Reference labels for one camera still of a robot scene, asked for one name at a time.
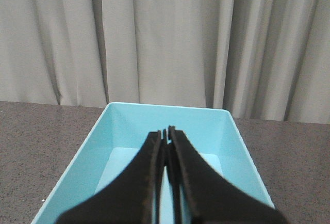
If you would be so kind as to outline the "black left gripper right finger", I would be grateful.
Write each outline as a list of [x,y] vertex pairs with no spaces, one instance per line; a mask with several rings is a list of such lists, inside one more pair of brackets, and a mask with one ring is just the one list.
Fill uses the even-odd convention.
[[183,131],[174,126],[168,131],[167,172],[175,223],[288,223],[280,211],[218,174]]

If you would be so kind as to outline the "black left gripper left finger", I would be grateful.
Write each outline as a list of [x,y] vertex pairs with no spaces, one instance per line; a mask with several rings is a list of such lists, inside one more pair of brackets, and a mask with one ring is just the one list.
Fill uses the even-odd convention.
[[149,132],[141,149],[105,188],[62,213],[57,223],[159,223],[166,131]]

